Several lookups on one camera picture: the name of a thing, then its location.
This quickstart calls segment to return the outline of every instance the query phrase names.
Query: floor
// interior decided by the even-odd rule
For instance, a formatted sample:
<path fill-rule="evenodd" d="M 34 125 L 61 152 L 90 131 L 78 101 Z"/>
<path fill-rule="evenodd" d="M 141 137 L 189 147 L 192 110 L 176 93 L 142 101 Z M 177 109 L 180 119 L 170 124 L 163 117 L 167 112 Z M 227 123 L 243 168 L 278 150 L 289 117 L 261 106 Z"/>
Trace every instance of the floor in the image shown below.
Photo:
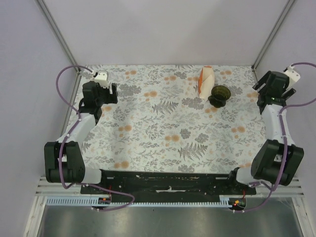
<path fill-rule="evenodd" d="M 265 142 L 250 67 L 213 66 L 215 84 L 232 93 L 223 108 L 198 97 L 202 66 L 89 66 L 118 85 L 118 104 L 84 141 L 85 165 L 105 170 L 228 173 L 250 166 Z M 92 79 L 82 73 L 82 84 Z M 76 120 L 72 113 L 70 122 Z"/>
<path fill-rule="evenodd" d="M 248 198 L 247 206 L 263 200 Z M 264 208 L 232 214 L 220 208 L 127 207 L 98 213 L 88 207 L 47 206 L 38 237 L 303 237 L 293 203 L 271 199 Z"/>

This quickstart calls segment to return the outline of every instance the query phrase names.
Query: floral pattern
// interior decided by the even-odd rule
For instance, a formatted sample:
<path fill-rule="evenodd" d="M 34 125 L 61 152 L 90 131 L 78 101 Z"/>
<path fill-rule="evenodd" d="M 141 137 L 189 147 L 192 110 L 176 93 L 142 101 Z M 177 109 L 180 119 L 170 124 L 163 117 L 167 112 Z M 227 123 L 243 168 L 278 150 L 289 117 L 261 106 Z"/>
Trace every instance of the floral pattern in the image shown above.
<path fill-rule="evenodd" d="M 118 103 L 102 117 L 81 151 L 86 166 L 106 170 L 227 173 L 251 164 L 265 142 L 250 67 L 213 66 L 215 83 L 232 96 L 223 108 L 198 98 L 202 66 L 104 66 L 118 85 Z M 82 72 L 82 85 L 92 79 Z M 72 112 L 69 124 L 77 119 Z"/>

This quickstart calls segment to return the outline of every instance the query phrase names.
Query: folded paper bag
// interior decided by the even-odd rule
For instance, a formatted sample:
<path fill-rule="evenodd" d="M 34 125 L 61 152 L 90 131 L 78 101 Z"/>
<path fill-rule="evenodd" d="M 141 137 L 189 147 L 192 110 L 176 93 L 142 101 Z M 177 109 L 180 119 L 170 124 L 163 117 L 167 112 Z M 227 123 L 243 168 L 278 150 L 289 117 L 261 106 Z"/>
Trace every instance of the folded paper bag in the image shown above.
<path fill-rule="evenodd" d="M 211 95 L 212 88 L 215 84 L 215 75 L 211 66 L 202 68 L 198 80 L 198 94 L 200 99 L 207 100 Z"/>

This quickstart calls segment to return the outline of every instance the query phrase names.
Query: gray wall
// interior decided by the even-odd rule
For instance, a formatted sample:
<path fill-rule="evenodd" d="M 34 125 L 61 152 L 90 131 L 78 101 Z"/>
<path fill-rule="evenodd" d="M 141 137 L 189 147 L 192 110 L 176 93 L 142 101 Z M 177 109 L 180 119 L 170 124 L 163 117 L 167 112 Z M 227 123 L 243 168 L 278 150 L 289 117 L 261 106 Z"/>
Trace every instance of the gray wall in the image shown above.
<path fill-rule="evenodd" d="M 88 64 L 251 65 L 287 0 L 45 0 Z"/>
<path fill-rule="evenodd" d="M 258 78 L 268 70 L 281 71 L 294 62 L 316 64 L 316 1 L 298 0 L 258 68 Z M 288 104 L 304 103 L 316 97 L 316 68 L 296 66 L 301 79 Z M 288 109 L 287 121 L 297 146 L 305 157 L 298 170 L 310 211 L 316 221 L 316 103 Z"/>
<path fill-rule="evenodd" d="M 66 106 L 55 89 L 69 61 L 34 0 L 0 1 L 0 236 L 22 236 L 43 147 L 60 135 Z M 70 96 L 75 71 L 60 81 Z"/>

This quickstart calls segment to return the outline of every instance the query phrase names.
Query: purple cable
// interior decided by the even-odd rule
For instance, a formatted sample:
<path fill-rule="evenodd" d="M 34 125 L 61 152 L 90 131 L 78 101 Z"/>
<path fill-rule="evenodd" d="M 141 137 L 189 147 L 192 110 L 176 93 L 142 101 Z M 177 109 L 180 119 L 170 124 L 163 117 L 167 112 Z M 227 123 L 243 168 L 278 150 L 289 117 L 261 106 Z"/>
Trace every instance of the purple cable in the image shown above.
<path fill-rule="evenodd" d="M 64 137 L 62 143 L 61 143 L 61 146 L 60 146 L 60 150 L 59 150 L 59 159 L 58 159 L 58 167 L 59 167 L 59 175 L 60 175 L 60 182 L 62 184 L 62 186 L 65 188 L 65 189 L 68 189 L 70 188 L 74 183 L 71 183 L 70 185 L 66 185 L 65 184 L 65 180 L 64 180 L 64 175 L 63 175 L 63 167 L 62 167 L 62 157 L 63 157 L 63 149 L 64 149 L 64 146 L 65 146 L 65 143 L 68 139 L 68 136 L 72 133 L 72 131 L 75 129 L 75 127 L 78 125 L 78 123 L 80 122 L 80 119 L 81 119 L 81 115 L 79 113 L 79 111 L 73 106 L 71 105 L 70 103 L 68 103 L 68 101 L 63 97 L 63 95 L 60 93 L 60 90 L 59 90 L 59 86 L 58 86 L 58 81 L 59 81 L 59 78 L 61 76 L 61 74 L 66 71 L 67 69 L 69 68 L 83 68 L 83 69 L 86 69 L 88 70 L 89 72 L 92 73 L 92 70 L 87 68 L 87 67 L 84 67 L 84 66 L 80 66 L 80 65 L 72 65 L 72 66 L 68 66 L 68 67 L 65 67 L 63 70 L 60 71 L 60 73 L 58 74 L 57 78 L 56 78 L 56 89 L 57 89 L 57 93 L 59 95 L 59 97 L 70 107 L 72 108 L 78 115 L 78 120 L 75 122 L 75 124 L 69 129 L 69 131 L 67 132 L 67 136 Z M 113 190 L 108 190 L 108 189 L 105 189 L 105 188 L 102 188 L 102 187 L 99 187 L 95 184 L 88 184 L 92 187 L 95 187 L 97 189 L 101 189 L 101 190 L 104 190 L 106 192 L 109 192 L 109 193 L 113 193 L 113 194 L 119 194 L 119 195 L 124 195 L 124 196 L 129 196 L 132 198 L 132 201 L 130 201 L 129 203 L 127 204 L 124 204 L 122 206 L 117 206 L 117 207 L 114 207 L 114 208 L 111 208 L 111 209 L 104 209 L 104 210 L 101 210 L 101 211 L 113 211 L 113 210 L 118 210 L 118 209 L 121 209 L 121 208 L 124 208 L 130 204 L 132 204 L 134 201 L 135 201 L 135 197 L 132 195 L 132 194 L 127 194 L 127 193 L 122 193 L 122 192 L 118 192 L 118 191 L 113 191 Z"/>
<path fill-rule="evenodd" d="M 309 65 L 309 66 L 312 66 L 312 67 L 315 67 L 316 68 L 316 64 L 313 64 L 313 63 L 307 63 L 307 62 L 299 62 L 299 63 L 293 63 L 291 66 L 296 66 L 296 65 Z M 267 198 L 257 207 L 254 207 L 254 208 L 251 208 L 251 209 L 247 209 L 247 210 L 243 210 L 243 211 L 235 211 L 235 213 L 244 213 L 244 212 L 249 212 L 249 211 L 255 211 L 255 210 L 258 210 L 259 208 L 263 207 L 269 200 L 269 198 L 271 197 L 271 194 L 272 192 L 274 192 L 279 183 L 280 183 L 280 180 L 281 180 L 281 177 L 282 177 L 282 174 L 283 174 L 283 171 L 284 171 L 284 168 L 285 168 L 285 163 L 286 163 L 286 156 L 287 156 L 287 138 L 286 138 L 286 131 L 285 131 L 285 126 L 284 126 L 284 122 L 283 122 L 283 117 L 282 117 L 282 112 L 284 110 L 286 110 L 287 108 L 291 108 L 291 107 L 302 107 L 302 106 L 306 106 L 306 105 L 310 105 L 311 103 L 315 102 L 316 101 L 316 98 L 307 102 L 307 103 L 304 103 L 304 104 L 299 104 L 299 105 L 287 105 L 287 106 L 284 106 L 280 112 L 279 112 L 279 119 L 280 119 L 280 124 L 281 124 L 281 130 L 282 130 L 282 135 L 283 135 L 283 140 L 284 140 L 284 151 L 283 151 L 283 156 L 282 156 L 282 162 L 281 162 L 281 166 L 280 166 L 280 171 L 277 175 L 277 178 L 276 178 L 276 182 L 274 185 L 272 185 L 272 187 L 270 188 L 268 184 L 263 183 L 263 185 L 265 185 L 269 190 L 269 195 L 267 196 Z"/>

